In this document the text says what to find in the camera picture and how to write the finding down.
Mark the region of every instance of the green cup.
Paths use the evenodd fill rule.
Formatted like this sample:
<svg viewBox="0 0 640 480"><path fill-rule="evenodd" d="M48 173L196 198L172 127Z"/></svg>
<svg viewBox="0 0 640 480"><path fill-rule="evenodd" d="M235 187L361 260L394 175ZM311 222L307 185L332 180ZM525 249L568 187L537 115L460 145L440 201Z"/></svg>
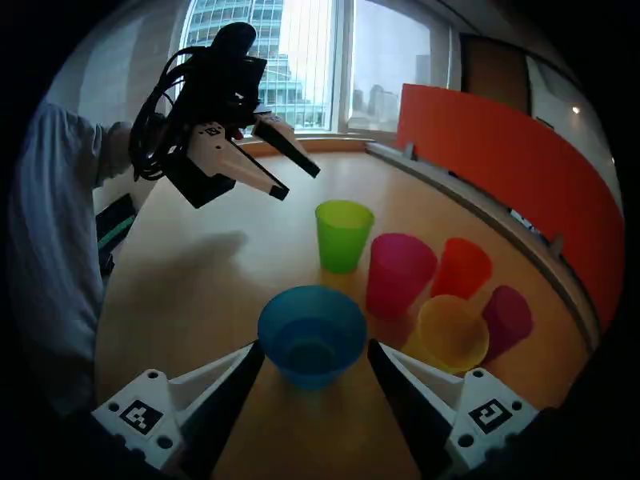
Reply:
<svg viewBox="0 0 640 480"><path fill-rule="evenodd" d="M315 209L320 263L329 272L356 269L375 216L365 206L347 200L329 200Z"/></svg>

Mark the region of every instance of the yellow cup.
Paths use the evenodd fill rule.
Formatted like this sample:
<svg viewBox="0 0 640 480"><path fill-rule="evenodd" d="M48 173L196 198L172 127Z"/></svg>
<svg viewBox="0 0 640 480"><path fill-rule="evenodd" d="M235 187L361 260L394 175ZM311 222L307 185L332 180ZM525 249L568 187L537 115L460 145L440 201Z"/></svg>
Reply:
<svg viewBox="0 0 640 480"><path fill-rule="evenodd" d="M471 370L485 357L489 330L466 300L439 295L420 309L418 324L402 351L450 374Z"/></svg>

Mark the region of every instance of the plastic cup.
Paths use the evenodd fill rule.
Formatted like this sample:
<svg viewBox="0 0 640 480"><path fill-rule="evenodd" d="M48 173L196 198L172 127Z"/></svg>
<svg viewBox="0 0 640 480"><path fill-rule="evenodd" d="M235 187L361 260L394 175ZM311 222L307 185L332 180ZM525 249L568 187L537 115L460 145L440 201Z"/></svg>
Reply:
<svg viewBox="0 0 640 480"><path fill-rule="evenodd" d="M519 292L502 285L494 290L482 316L489 328L489 349L485 362L505 353L527 338L534 329L531 310Z"/></svg>
<svg viewBox="0 0 640 480"><path fill-rule="evenodd" d="M346 295L324 286L298 286L262 310L258 340L287 379L316 390L358 359L366 343L366 321Z"/></svg>
<svg viewBox="0 0 640 480"><path fill-rule="evenodd" d="M371 210L356 202L330 200L318 206L315 217L322 266L335 274L355 270L375 221Z"/></svg>
<svg viewBox="0 0 640 480"><path fill-rule="evenodd" d="M431 287L431 296L469 299L491 277L491 259L482 248L464 238L449 238Z"/></svg>
<svg viewBox="0 0 640 480"><path fill-rule="evenodd" d="M484 359L489 331L467 302L452 295L428 300L403 349L408 355L450 374L471 370Z"/></svg>
<svg viewBox="0 0 640 480"><path fill-rule="evenodd" d="M381 320L401 318L434 276L437 264L431 248L416 237L380 235L371 244L366 308Z"/></svg>

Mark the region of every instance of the orange cup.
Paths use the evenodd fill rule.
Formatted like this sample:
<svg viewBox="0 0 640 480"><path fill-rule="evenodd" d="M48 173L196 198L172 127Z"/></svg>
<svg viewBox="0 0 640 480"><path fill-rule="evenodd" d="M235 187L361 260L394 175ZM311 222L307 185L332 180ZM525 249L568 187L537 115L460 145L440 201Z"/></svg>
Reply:
<svg viewBox="0 0 640 480"><path fill-rule="evenodd" d="M431 297L454 295L468 300L491 277L493 265L485 251L464 238L449 238L431 287Z"/></svg>

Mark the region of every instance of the orange partition wall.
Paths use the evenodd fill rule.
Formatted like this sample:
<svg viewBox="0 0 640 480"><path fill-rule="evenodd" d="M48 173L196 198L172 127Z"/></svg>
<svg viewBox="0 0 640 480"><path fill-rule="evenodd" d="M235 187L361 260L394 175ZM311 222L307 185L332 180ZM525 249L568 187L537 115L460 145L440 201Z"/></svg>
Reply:
<svg viewBox="0 0 640 480"><path fill-rule="evenodd" d="M397 146L455 172L531 221L582 280L603 329L622 291L624 221L598 172L532 118L470 94L404 85Z"/></svg>

